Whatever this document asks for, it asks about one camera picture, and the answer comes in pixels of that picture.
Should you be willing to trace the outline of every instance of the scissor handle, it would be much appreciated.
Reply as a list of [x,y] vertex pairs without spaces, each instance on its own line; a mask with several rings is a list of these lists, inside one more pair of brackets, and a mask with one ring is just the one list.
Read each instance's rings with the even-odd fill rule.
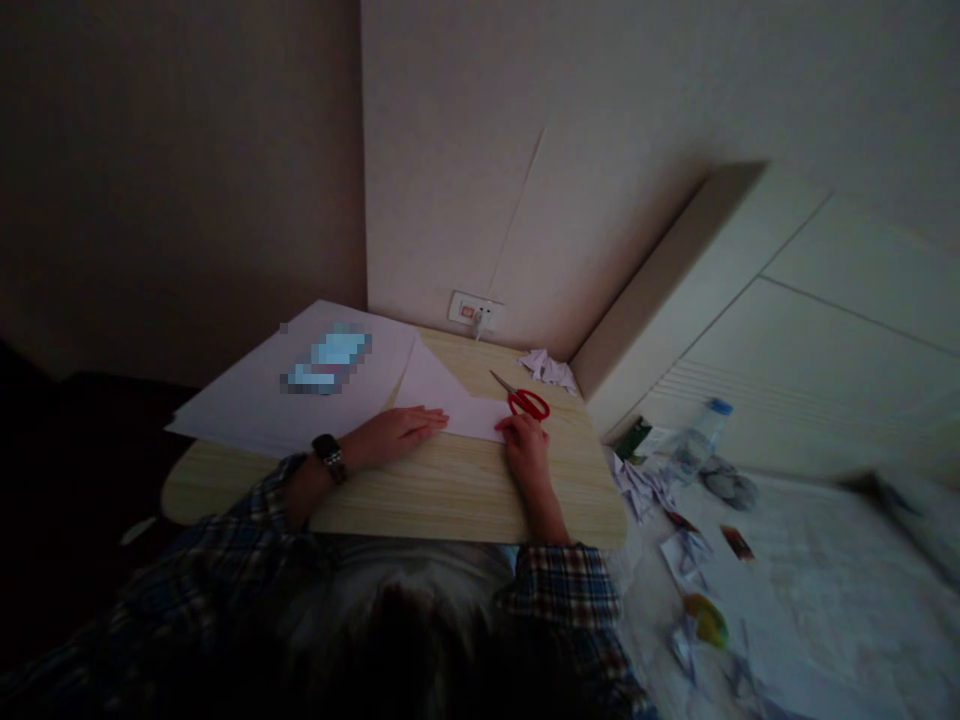
[[514,407],[514,403],[516,403],[520,411],[527,413],[527,415],[534,420],[542,421],[550,417],[550,406],[547,405],[546,400],[529,390],[517,390],[515,395],[510,395],[507,398],[507,403],[510,405],[510,410],[514,415],[520,414],[517,408]]

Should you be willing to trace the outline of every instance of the red scissors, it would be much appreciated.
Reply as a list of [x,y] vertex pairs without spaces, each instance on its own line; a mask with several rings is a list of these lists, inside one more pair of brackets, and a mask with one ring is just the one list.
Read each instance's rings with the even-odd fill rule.
[[[510,411],[514,415],[519,415],[521,412],[527,413],[530,417],[537,421],[546,420],[550,417],[550,406],[547,405],[546,401],[539,395],[534,395],[529,390],[517,390],[512,385],[508,385],[507,382],[497,375],[493,370],[490,371],[490,374],[493,375],[497,382],[503,385],[509,395],[507,395],[507,404],[510,405]],[[540,407],[537,407],[534,404],[534,401],[540,404]],[[514,407],[514,403],[519,406],[520,410],[518,411]]]

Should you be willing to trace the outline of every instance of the wall socket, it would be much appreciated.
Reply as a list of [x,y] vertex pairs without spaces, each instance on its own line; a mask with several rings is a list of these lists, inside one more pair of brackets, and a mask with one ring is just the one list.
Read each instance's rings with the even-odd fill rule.
[[495,330],[504,309],[503,303],[457,291],[453,293],[453,299],[450,301],[447,319],[463,325],[476,326],[483,317],[484,330]]

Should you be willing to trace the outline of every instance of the person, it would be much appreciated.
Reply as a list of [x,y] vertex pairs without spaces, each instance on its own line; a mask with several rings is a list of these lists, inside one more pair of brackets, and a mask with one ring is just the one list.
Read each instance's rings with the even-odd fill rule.
[[[399,460],[447,421],[388,410],[340,438],[337,465]],[[519,550],[311,534],[342,478],[318,451],[294,455],[4,678],[4,716],[656,718],[603,560],[567,532],[549,435],[529,415],[497,429],[529,527]]]

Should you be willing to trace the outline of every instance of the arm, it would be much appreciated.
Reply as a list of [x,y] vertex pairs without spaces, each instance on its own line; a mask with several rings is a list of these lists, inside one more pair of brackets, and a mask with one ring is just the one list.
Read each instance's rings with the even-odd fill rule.
[[550,483],[550,437],[529,415],[504,419],[507,461],[523,500],[532,543],[517,557],[516,579],[497,603],[545,623],[558,657],[569,658],[588,700],[617,717],[657,717],[617,637],[620,599],[600,552],[573,545]]
[[[398,459],[446,426],[442,411],[389,410],[340,439],[356,472]],[[227,620],[248,609],[301,553],[324,568],[304,526],[332,490],[312,453],[285,458],[225,515],[190,527],[117,604],[66,645],[0,677],[0,706],[86,708],[146,690],[152,669],[209,653]]]

